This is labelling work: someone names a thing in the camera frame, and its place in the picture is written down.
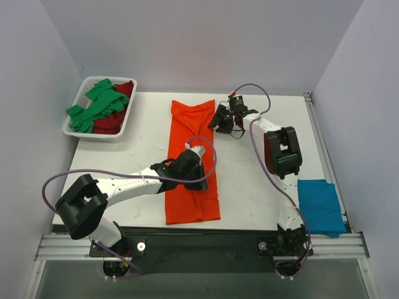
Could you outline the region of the orange t shirt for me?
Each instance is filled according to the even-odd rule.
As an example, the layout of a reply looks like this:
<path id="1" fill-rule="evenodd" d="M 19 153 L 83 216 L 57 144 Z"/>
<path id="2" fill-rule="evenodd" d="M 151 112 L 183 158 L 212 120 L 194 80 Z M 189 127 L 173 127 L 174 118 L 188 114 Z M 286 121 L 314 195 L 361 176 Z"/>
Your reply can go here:
<path id="1" fill-rule="evenodd" d="M 188 106 L 173 100 L 168 157 L 177 158 L 185 143 L 194 136 L 213 142 L 213 130 L 208 128 L 215 113 L 215 101 Z M 216 173 L 207 179 L 207 190 L 189 191 L 179 185 L 165 193 L 166 224 L 185 224 L 220 219 Z"/>

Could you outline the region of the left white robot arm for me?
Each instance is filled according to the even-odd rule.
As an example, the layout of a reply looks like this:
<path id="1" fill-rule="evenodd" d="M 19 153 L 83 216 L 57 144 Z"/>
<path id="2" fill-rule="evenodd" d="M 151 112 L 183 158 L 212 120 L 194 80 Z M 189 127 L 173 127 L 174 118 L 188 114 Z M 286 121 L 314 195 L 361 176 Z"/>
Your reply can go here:
<path id="1" fill-rule="evenodd" d="M 174 190 L 181 180 L 204 177 L 204 146 L 189 147 L 176 159 L 164 160 L 135 173 L 135 178 L 94 179 L 80 176 L 57 201 L 55 209 L 73 240 L 90 237 L 117 257 L 130 250 L 129 241 L 116 222 L 103 215 L 108 206 L 134 197 Z"/>

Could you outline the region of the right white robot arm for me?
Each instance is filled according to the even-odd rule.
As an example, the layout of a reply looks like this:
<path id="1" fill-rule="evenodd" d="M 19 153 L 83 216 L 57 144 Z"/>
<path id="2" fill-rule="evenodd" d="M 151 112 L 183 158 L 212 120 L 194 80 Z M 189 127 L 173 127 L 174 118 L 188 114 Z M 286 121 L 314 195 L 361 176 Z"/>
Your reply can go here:
<path id="1" fill-rule="evenodd" d="M 278 227 L 284 231 L 304 227 L 297 191 L 302 153 L 296 130 L 276 125 L 249 109 L 241 95 L 228 96 L 228 105 L 218 105 L 208 127 L 230 134 L 238 126 L 251 137 L 252 147 L 267 178 L 280 193 Z"/>

